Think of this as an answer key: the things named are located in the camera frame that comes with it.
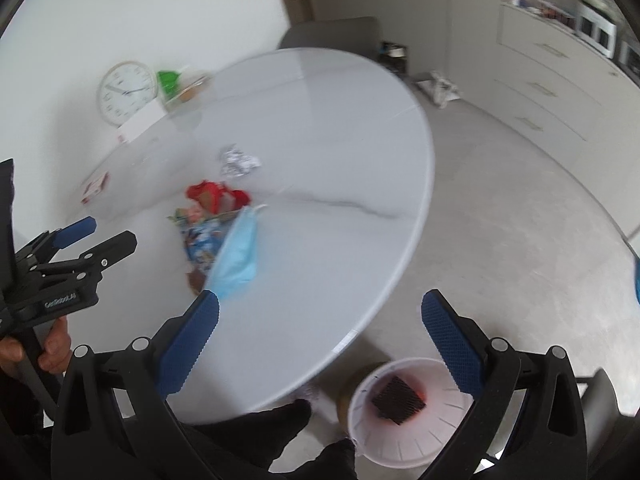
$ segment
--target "face mask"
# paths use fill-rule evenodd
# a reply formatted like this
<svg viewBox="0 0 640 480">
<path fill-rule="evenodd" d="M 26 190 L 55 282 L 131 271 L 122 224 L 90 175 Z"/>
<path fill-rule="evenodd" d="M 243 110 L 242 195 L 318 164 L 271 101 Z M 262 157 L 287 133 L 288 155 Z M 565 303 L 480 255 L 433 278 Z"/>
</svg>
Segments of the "face mask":
<svg viewBox="0 0 640 480">
<path fill-rule="evenodd" d="M 255 210 L 245 206 L 226 234 L 204 288 L 219 300 L 254 279 L 257 272 Z"/>
</svg>

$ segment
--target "crumpled foil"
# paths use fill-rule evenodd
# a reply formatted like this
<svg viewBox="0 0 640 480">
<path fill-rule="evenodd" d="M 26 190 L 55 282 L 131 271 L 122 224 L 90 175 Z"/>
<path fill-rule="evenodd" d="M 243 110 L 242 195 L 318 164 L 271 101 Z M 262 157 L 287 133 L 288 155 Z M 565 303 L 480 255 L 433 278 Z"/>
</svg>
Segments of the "crumpled foil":
<svg viewBox="0 0 640 480">
<path fill-rule="evenodd" d="M 223 178 L 237 178 L 260 168 L 260 160 L 256 156 L 247 155 L 236 148 L 235 144 L 223 148 L 220 159 L 224 162 L 221 174 Z"/>
</svg>

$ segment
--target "floor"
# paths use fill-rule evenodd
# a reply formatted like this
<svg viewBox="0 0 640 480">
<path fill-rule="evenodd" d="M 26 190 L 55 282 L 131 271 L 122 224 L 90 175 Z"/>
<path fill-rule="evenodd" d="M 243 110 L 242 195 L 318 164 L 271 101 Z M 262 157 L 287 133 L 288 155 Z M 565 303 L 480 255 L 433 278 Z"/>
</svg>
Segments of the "floor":
<svg viewBox="0 0 640 480">
<path fill-rule="evenodd" d="M 371 325 L 322 373 L 319 414 L 272 470 L 295 469 L 339 434 L 332 397 L 361 366 L 433 356 L 417 317 L 439 288 L 463 316 L 516 348 L 567 351 L 577 375 L 603 367 L 622 412 L 640 406 L 640 306 L 634 256 L 599 204 L 519 134 L 462 101 L 437 110 L 419 95 L 433 131 L 436 179 L 414 258 Z M 358 457 L 362 480 L 408 480 Z"/>
</svg>

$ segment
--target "drawer handle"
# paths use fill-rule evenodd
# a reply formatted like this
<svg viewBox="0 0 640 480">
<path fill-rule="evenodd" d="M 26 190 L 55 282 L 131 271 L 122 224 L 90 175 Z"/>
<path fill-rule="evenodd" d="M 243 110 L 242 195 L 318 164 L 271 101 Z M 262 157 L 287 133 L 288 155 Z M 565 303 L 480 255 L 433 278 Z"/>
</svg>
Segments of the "drawer handle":
<svg viewBox="0 0 640 480">
<path fill-rule="evenodd" d="M 536 123 L 532 123 L 526 117 L 516 117 L 516 119 L 519 120 L 521 123 L 525 123 L 532 130 L 535 130 L 537 132 L 542 132 L 543 131 L 543 129 L 540 128 L 540 126 L 538 126 Z"/>
<path fill-rule="evenodd" d="M 552 53 L 554 56 L 556 57 L 566 57 L 568 58 L 569 56 L 567 56 L 567 54 L 565 54 L 564 52 L 560 52 L 558 49 L 553 48 L 551 45 L 549 45 L 548 43 L 535 43 L 536 46 L 540 47 L 543 50 L 546 50 L 547 52 Z"/>
<path fill-rule="evenodd" d="M 535 88 L 538 92 L 543 93 L 544 95 L 546 95 L 547 97 L 558 97 L 558 94 L 556 94 L 555 92 L 553 92 L 552 90 L 549 90 L 549 88 L 542 86 L 540 83 L 532 83 L 529 82 L 527 83 L 529 86 L 531 86 L 532 88 Z"/>
</svg>

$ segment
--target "clock face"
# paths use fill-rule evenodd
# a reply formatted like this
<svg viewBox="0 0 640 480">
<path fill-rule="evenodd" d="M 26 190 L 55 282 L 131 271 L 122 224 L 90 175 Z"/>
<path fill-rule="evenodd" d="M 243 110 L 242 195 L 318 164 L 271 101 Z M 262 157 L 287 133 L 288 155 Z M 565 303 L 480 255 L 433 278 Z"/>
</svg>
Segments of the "clock face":
<svg viewBox="0 0 640 480">
<path fill-rule="evenodd" d="M 151 69 L 136 61 L 114 66 L 98 88 L 98 106 L 106 121 L 122 126 L 158 95 L 158 82 Z"/>
</svg>

